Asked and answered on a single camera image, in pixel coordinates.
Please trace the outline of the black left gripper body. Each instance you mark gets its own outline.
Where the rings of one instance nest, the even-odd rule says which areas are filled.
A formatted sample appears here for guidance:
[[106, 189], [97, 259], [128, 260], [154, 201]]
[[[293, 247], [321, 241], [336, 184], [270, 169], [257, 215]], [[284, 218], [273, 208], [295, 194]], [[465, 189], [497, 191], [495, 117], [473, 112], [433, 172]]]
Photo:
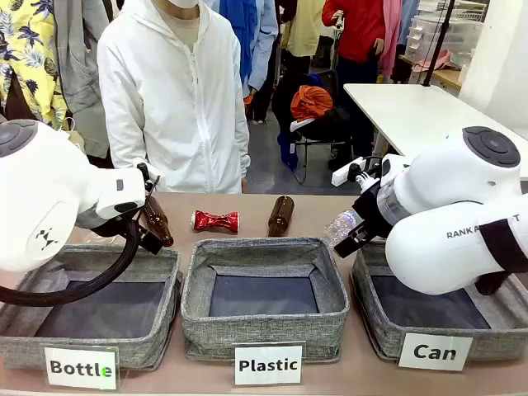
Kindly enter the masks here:
[[139, 231], [141, 235], [140, 246], [152, 254], [157, 254], [165, 242], [163, 222], [155, 214], [142, 209], [138, 216]]

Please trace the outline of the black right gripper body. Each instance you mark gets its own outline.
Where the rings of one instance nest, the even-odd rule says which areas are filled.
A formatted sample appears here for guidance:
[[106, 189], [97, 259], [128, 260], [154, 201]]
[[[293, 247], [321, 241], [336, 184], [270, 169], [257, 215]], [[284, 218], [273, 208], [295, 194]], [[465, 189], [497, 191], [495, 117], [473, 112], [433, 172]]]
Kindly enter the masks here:
[[354, 239], [358, 243], [368, 243], [377, 237], [387, 238], [395, 220], [391, 205], [396, 204], [396, 195], [391, 185], [363, 187], [352, 206], [362, 219], [352, 231]]

